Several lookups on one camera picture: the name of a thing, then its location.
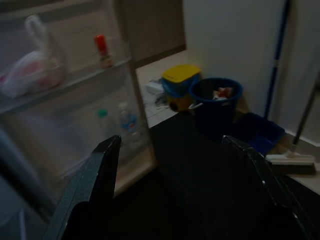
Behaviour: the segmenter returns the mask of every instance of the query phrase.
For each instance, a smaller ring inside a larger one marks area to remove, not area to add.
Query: blue container
[[[214,90],[233,88],[232,96],[227,100],[212,100]],[[202,134],[211,139],[221,139],[230,133],[238,98],[243,87],[227,78],[206,78],[195,82],[189,90],[195,100],[190,109],[194,109],[195,126]]]
[[[231,136],[266,155],[285,134],[285,130],[259,115],[247,113],[232,127]]]

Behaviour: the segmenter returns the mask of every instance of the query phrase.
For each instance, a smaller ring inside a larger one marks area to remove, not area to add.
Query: plastic bag
[[[0,74],[1,91],[13,98],[52,88],[66,75],[65,54],[40,18],[29,16],[25,27],[38,50],[23,56]]]

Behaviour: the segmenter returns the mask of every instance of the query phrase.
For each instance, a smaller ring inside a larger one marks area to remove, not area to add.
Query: tiled floor
[[[149,128],[152,128],[162,121],[173,117],[176,112],[169,108],[157,108],[154,106],[154,96],[146,91],[145,84],[152,79],[159,78],[165,70],[176,65],[186,63],[187,51],[182,51],[136,69]]]

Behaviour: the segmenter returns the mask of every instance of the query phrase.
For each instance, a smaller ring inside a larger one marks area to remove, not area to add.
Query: red bottle cap
[[[105,36],[102,35],[102,34],[99,34],[99,35],[94,37],[94,41],[95,41],[96,47],[98,48],[100,54],[101,55],[107,55],[108,54],[108,49],[107,49]]]

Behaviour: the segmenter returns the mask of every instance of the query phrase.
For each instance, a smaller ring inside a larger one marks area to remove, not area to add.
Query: blue mop handle
[[[279,59],[280,59],[282,46],[284,43],[285,29],[287,26],[287,21],[288,21],[288,16],[289,16],[289,9],[290,9],[290,0],[286,0],[284,8],[283,8],[283,12],[282,12],[280,33],[278,36],[278,42],[276,44],[276,51],[275,51],[275,56],[274,56],[274,66],[272,69],[268,97],[267,97],[266,106],[265,106],[265,110],[264,110],[264,119],[266,119],[266,120],[269,117],[271,101],[273,98],[273,93],[274,93],[274,88],[275,88],[275,83],[276,83],[276,78],[277,78],[277,73],[278,73]]]

